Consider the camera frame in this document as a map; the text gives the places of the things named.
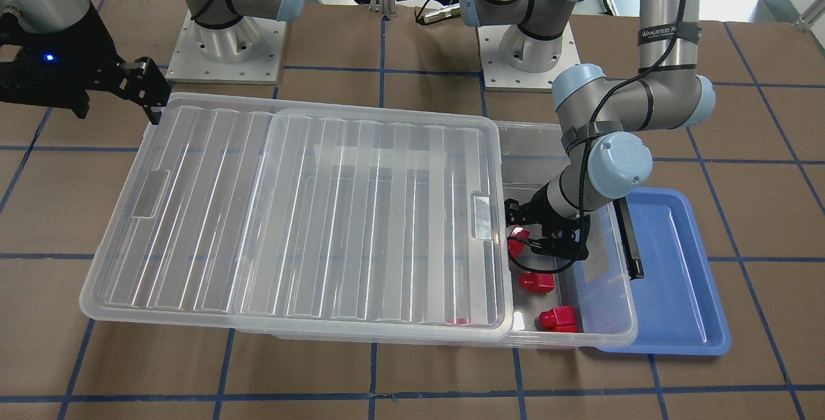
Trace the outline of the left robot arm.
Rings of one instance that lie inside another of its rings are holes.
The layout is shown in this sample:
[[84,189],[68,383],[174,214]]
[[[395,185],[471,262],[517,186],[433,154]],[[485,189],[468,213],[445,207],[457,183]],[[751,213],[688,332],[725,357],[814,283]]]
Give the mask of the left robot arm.
[[[501,53],[525,73],[555,65],[563,32],[579,0],[459,0],[467,26],[506,26]],[[539,255],[587,255],[590,215],[645,182],[652,154],[639,132],[696,126],[715,103],[712,83],[697,72],[699,0],[641,0],[637,74],[610,80],[596,64],[562,71],[552,85],[554,111],[569,163],[528,202],[508,200],[507,225],[538,225],[522,243]]]

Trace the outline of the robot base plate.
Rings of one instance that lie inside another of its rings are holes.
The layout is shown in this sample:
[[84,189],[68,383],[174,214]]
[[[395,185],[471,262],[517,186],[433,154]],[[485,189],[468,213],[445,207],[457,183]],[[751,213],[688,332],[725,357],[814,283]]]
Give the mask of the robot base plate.
[[551,92],[559,74],[581,62],[570,24],[551,41],[517,26],[482,26],[476,33],[487,91]]

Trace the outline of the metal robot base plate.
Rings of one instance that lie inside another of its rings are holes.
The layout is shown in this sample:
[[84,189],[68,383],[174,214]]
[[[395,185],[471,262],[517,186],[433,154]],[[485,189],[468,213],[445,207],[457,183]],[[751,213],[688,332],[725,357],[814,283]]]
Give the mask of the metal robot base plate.
[[223,30],[186,13],[166,71],[176,83],[277,85],[287,22],[244,17]]

